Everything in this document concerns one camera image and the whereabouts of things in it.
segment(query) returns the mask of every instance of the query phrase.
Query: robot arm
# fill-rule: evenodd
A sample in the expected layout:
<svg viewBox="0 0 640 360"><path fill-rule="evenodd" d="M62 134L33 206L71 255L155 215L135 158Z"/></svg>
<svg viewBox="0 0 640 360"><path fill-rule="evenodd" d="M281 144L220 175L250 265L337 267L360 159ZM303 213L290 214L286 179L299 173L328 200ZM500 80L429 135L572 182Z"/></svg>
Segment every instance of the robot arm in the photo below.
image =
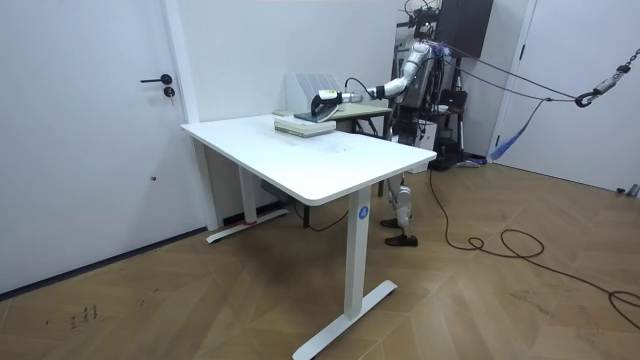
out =
<svg viewBox="0 0 640 360"><path fill-rule="evenodd" d="M402 67L402 76L390 82L367 89L366 93L358 92L338 92L334 90L322 90L311 102L311 115L317 116L317 111L322 106L337 106L343 103L361 103L365 98L370 100L393 99L403 96L405 90L411 85L413 78L418 74L420 67L425 61L433 58L434 43L417 42L411 47L409 57Z"/></svg>

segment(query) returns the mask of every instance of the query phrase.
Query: small table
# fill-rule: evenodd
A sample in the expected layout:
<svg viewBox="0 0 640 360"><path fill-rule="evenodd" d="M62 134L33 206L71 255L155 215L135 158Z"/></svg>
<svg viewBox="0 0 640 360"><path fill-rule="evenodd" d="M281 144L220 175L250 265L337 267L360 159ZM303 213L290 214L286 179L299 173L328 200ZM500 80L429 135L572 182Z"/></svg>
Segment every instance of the small table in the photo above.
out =
<svg viewBox="0 0 640 360"><path fill-rule="evenodd" d="M256 215L255 176L309 206L349 195L344 314L302 345L294 360L310 360L397 288L387 280L364 296L371 185L436 157L432 151L339 131L303 139L274 130L273 115L182 125L197 145L238 164L246 222L211 235L209 243L276 216ZM208 176L199 161L200 176Z"/></svg>

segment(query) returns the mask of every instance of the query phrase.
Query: baseboard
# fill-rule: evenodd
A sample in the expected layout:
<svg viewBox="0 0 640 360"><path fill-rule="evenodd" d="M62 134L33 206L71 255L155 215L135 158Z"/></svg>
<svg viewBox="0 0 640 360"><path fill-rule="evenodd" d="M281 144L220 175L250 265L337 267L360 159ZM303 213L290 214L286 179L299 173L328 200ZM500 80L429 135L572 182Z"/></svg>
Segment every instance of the baseboard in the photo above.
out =
<svg viewBox="0 0 640 360"><path fill-rule="evenodd" d="M171 237L169 239L159 241L157 243L153 243L153 244L150 244L150 245L147 245L147 246L143 246L143 247L135 249L135 250L127 251L126 253L123 253L123 254L120 254L120 255L116 255L116 256L112 256L110 258L98 261L96 263L85 265L83 267L79 267L77 269L70 270L70 271L67 271L65 273L62 273L62 274L59 274L59 275L56 275L56 276L52 276L52 277L44 279L44 280L40 280L40 281L35 282L33 284L25 285L25 286L19 287L17 289L7 291L5 293L0 294L0 301L11 299L11 298L14 298L16 296L20 296L20 295L26 294L26 293L34 291L34 290L38 290L38 289L43 288L45 286L53 285L53 284L58 283L60 281L67 280L67 279L70 279L70 278L78 276L78 275L82 275L82 274L87 273L89 271L93 271L93 270L99 269L101 267L104 267L104 266L107 266L107 265L111 265L111 264L116 263L118 261L122 261L122 260L128 259L130 257L134 257L134 256L138 256L138 255L144 254L144 253L149 252L151 250L155 250L157 248L169 245L169 244L174 243L176 241L184 240L186 238L192 237L194 235L198 235L198 234L203 233L205 231L207 231L207 229L204 228L204 227L200 228L200 229L193 230L193 231L189 231L189 232L186 232L184 234L180 234L180 235Z"/></svg>

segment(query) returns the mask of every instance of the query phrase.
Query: wooden floor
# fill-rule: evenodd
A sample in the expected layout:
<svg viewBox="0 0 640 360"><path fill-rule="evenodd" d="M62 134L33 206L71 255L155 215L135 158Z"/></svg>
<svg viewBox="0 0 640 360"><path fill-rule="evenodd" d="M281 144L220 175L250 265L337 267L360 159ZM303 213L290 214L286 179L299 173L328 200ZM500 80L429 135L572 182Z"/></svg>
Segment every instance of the wooden floor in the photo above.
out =
<svg viewBox="0 0 640 360"><path fill-rule="evenodd" d="M526 230L547 245L541 263L640 293L640 200L500 166L434 182L454 242L503 251L501 229ZM372 202L366 290L386 279L398 290L319 359L640 358L640 332L605 294L447 247L428 177L409 184L417 249L384 246L396 232L376 223L390 209ZM345 210L345 199L314 209L313 222ZM0 359L290 359L342 311L346 225L314 233L289 215L215 245L202 234L4 301Z"/></svg>

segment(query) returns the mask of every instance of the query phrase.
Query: white door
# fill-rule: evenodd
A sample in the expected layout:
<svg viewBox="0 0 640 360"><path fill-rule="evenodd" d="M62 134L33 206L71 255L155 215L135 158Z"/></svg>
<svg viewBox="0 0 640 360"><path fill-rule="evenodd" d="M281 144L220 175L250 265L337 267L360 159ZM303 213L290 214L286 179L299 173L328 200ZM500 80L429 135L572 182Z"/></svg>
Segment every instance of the white door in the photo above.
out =
<svg viewBox="0 0 640 360"><path fill-rule="evenodd" d="M0 1L0 293L204 225L162 6Z"/></svg>
<svg viewBox="0 0 640 360"><path fill-rule="evenodd" d="M591 91L640 48L640 2L538 0L518 74L574 96ZM516 81L515 90L558 97ZM640 184L640 60L616 88L580 109L546 103L499 161L606 189ZM511 138L537 101L511 95L500 137Z"/></svg>

